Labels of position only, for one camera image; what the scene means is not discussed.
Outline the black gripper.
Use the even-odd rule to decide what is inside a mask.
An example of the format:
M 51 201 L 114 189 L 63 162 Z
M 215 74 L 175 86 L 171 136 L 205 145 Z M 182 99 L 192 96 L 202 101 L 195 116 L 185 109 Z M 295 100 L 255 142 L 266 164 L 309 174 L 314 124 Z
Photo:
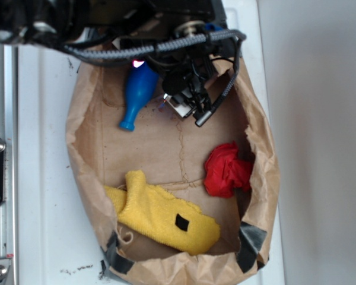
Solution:
M 182 117 L 210 118 L 230 91 L 211 100 L 205 90 L 213 62 L 234 57 L 221 1 L 88 1 L 85 24 L 105 31 L 95 45 L 120 41 L 118 50 L 88 52 L 94 65 L 139 68 L 146 61 L 163 81 L 164 104 Z

